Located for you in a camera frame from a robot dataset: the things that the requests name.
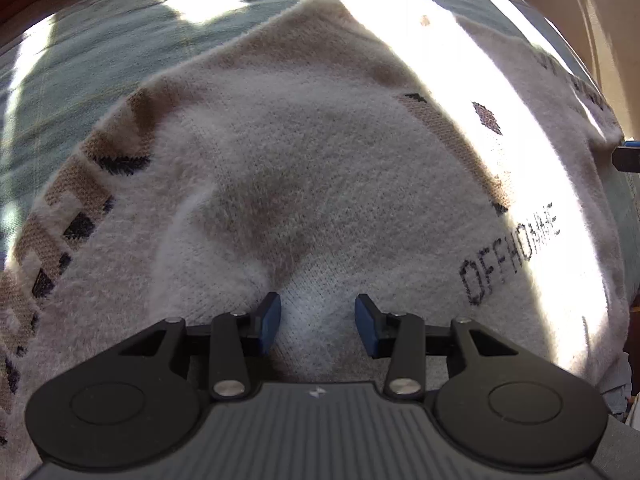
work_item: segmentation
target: white logo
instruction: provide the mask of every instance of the white logo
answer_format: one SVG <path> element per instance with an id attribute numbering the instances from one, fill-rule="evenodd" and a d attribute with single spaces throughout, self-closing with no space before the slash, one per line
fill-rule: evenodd
<path id="1" fill-rule="evenodd" d="M 326 393 L 326 390 L 324 388 L 321 388 L 320 386 L 316 386 L 315 390 L 309 390 L 308 393 L 310 396 L 315 397 L 316 399 L 319 399 Z"/>

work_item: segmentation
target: knit fabric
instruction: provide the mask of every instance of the knit fabric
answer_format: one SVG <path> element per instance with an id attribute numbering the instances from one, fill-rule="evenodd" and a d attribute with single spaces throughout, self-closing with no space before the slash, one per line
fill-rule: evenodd
<path id="1" fill-rule="evenodd" d="M 425 57 L 410 69 L 338 0 L 305 0 L 96 124 L 2 275 L 4 478 L 38 463 L 23 414 L 44 381 L 164 317 L 208 322 L 270 290 L 284 380 L 382 379 L 353 320 L 366 292 L 600 381 L 628 325 L 593 158 L 620 140 L 615 118 L 546 54 L 431 18 L 411 25 Z M 455 34 L 462 68 L 445 70 L 431 55 Z"/>

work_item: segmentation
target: bed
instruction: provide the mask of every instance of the bed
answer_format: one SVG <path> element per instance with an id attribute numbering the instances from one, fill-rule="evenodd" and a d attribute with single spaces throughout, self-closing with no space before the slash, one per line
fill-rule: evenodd
<path id="1" fill-rule="evenodd" d="M 297 1 L 40 0 L 6 22 L 0 35 L 2 261 L 42 186 L 119 97 Z M 433 1 L 540 46 L 593 83 L 553 25 L 524 0 Z M 640 286 L 640 180 L 608 161 L 598 169 L 618 229 L 630 305 Z"/>

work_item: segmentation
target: black and blue gripper tip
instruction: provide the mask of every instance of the black and blue gripper tip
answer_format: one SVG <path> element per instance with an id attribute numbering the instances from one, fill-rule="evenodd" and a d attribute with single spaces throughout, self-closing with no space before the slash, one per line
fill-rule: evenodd
<path id="1" fill-rule="evenodd" d="M 260 355 L 267 355 L 274 339 L 276 339 L 276 334 L 280 328 L 281 312 L 280 295 L 276 292 L 270 292 L 254 313 L 255 321 L 260 323 L 260 336 L 258 338 Z"/>
<path id="2" fill-rule="evenodd" d="M 359 294 L 355 303 L 356 327 L 362 344 L 369 357 L 377 358 L 379 353 L 378 335 L 376 334 L 376 316 L 380 311 L 367 294 Z"/>

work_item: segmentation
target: wall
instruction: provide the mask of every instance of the wall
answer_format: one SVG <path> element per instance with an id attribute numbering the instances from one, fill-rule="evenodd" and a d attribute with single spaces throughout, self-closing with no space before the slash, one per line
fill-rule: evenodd
<path id="1" fill-rule="evenodd" d="M 626 137 L 640 139 L 640 0 L 528 0 L 600 85 Z"/>

